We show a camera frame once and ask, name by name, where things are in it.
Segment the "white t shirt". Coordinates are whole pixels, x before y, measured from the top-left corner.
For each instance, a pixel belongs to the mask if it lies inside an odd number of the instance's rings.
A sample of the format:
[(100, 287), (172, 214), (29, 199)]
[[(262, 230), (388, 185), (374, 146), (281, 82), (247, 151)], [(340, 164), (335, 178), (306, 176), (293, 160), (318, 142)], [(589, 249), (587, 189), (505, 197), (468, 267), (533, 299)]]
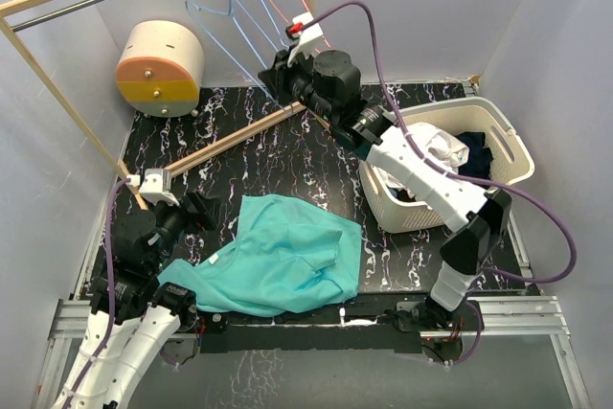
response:
[[(431, 161), (454, 173), (468, 162), (469, 147), (446, 131), (428, 123), (416, 123), (407, 126), (407, 131), (418, 148)], [(390, 194), (399, 201), (411, 202), (415, 195), (387, 171), (373, 167)]]

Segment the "teal t shirt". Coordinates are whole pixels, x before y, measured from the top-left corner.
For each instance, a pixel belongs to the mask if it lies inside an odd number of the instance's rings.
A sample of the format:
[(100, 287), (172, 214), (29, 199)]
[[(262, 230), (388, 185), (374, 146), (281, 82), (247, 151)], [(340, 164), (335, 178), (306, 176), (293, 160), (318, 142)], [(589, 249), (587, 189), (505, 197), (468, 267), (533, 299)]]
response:
[(159, 275), (194, 292), (199, 310), (270, 318), (341, 304), (357, 294), (361, 227), (304, 200), (241, 200), (236, 237), (199, 265), (171, 262)]

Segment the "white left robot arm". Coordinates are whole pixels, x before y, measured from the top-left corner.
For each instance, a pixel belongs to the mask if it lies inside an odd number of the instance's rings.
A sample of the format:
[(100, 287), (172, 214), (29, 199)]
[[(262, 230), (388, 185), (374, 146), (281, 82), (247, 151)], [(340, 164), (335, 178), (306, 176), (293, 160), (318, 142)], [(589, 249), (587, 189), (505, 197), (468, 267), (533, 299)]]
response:
[(78, 354), (56, 408), (124, 408), (155, 356), (198, 320), (196, 295), (159, 275), (187, 234), (213, 231), (221, 202), (200, 192), (117, 218), (112, 255), (94, 281)]

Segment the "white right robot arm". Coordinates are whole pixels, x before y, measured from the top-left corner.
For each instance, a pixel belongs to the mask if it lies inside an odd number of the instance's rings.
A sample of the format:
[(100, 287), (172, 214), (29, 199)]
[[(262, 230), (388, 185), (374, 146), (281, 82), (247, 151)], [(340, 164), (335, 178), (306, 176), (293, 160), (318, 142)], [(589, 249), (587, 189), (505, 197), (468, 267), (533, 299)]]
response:
[(362, 98), (360, 70), (343, 51), (292, 58), (282, 50), (258, 78), (278, 103), (300, 102), (326, 120), (338, 145), (391, 174), (451, 230), (440, 249), (443, 264), (432, 289), (403, 315), (424, 329), (451, 328), (461, 318), (460, 305), (483, 260), (506, 232), (510, 195), (454, 179), (416, 154), (400, 130), (400, 119)]

